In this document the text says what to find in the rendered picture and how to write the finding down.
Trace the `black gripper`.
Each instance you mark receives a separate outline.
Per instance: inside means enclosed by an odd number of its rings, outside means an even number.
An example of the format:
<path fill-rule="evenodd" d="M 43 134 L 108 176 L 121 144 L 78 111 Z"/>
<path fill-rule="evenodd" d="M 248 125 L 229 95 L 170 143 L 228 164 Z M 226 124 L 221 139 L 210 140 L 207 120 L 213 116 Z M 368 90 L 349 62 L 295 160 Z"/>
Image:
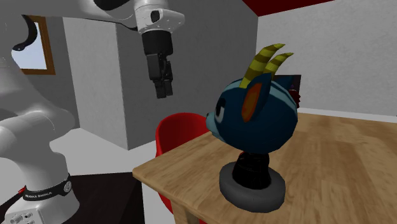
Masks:
<path fill-rule="evenodd" d="M 173 54 L 171 33 L 163 30 L 148 31 L 142 34 L 142 41 L 150 80 L 154 80 L 157 98 L 173 95 L 171 62 L 167 60 L 167 56 Z"/>

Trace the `red chair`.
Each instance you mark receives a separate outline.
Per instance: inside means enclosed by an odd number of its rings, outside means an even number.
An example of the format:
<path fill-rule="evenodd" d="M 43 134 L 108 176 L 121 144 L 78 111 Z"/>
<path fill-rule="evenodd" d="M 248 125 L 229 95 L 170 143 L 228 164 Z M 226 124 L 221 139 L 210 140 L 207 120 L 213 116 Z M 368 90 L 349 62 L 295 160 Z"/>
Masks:
<path fill-rule="evenodd" d="M 195 113 L 176 113 L 160 121 L 155 132 L 156 157 L 205 134 L 205 117 Z"/>

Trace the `dark robot stand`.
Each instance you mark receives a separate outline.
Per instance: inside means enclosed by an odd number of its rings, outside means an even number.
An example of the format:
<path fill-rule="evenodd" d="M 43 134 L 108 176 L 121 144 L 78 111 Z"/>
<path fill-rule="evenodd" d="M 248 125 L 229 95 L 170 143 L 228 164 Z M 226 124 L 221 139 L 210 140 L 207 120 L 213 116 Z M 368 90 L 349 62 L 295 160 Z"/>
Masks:
<path fill-rule="evenodd" d="M 26 186 L 0 206 L 0 224 L 145 224 L 141 182 L 131 172 L 68 175 Z"/>

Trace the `brown framed window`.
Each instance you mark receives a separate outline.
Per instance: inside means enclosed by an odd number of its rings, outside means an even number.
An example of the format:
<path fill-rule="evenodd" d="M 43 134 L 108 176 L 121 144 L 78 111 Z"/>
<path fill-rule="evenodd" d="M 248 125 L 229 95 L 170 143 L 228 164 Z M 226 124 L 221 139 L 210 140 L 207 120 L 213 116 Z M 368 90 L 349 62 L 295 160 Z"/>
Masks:
<path fill-rule="evenodd" d="M 16 45 L 11 55 L 26 75 L 56 75 L 46 18 L 24 15 L 28 37 Z"/>

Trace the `wooden table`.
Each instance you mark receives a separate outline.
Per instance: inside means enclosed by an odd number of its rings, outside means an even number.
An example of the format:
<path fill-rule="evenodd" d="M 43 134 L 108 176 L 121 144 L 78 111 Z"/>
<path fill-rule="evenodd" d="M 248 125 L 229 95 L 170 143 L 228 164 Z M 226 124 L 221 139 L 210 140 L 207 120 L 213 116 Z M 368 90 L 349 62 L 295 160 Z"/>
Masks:
<path fill-rule="evenodd" d="M 390 122 L 301 113 L 293 137 L 270 154 L 286 182 L 271 213 L 251 213 L 219 190 L 239 150 L 206 133 L 132 171 L 170 199 L 176 224 L 397 224 L 397 117 Z"/>

